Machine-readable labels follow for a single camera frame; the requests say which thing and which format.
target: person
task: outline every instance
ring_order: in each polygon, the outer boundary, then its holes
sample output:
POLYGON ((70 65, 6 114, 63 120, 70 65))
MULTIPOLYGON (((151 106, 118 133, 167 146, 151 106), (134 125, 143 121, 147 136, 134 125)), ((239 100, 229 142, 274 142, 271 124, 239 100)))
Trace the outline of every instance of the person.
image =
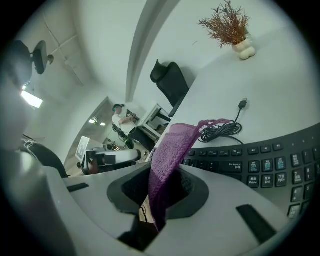
POLYGON ((112 122, 121 129, 125 135, 141 143, 141 145, 149 152, 155 147, 155 142, 149 138, 140 128, 136 127, 134 116, 122 117, 122 105, 115 104, 113 106, 112 122))

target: cable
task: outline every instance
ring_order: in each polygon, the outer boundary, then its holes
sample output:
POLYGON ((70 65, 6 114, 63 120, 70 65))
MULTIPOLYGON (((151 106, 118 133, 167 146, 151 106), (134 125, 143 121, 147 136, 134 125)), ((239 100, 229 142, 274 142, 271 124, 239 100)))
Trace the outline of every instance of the cable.
POLYGON ((146 207, 145 207, 144 205, 141 205, 140 208, 142 209, 142 213, 143 213, 143 215, 144 215, 145 222, 148 222, 148 220, 147 220, 147 215, 146 215, 146 212, 147 212, 146 207))
POLYGON ((204 128, 201 131, 201 137, 198 139, 198 141, 202 143, 208 143, 211 142, 219 137, 224 137, 224 138, 230 138, 233 139, 240 144, 244 144, 241 140, 232 137, 233 135, 236 135, 242 131, 242 125, 240 123, 237 123, 237 120, 239 118, 240 112, 242 109, 244 109, 247 105, 247 98, 244 98, 240 104, 239 104, 239 112, 238 115, 236 116, 236 119, 230 120, 230 123, 225 123, 222 126, 214 125, 214 126, 208 126, 204 128))

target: office chair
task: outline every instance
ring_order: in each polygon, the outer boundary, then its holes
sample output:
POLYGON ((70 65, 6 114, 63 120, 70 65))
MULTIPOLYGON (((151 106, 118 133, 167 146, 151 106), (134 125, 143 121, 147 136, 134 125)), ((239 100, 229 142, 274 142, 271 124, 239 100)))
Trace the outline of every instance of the office chair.
POLYGON ((173 106, 169 114, 172 118, 189 91, 184 75, 177 63, 171 62, 169 66, 164 66, 157 59, 150 77, 173 106))

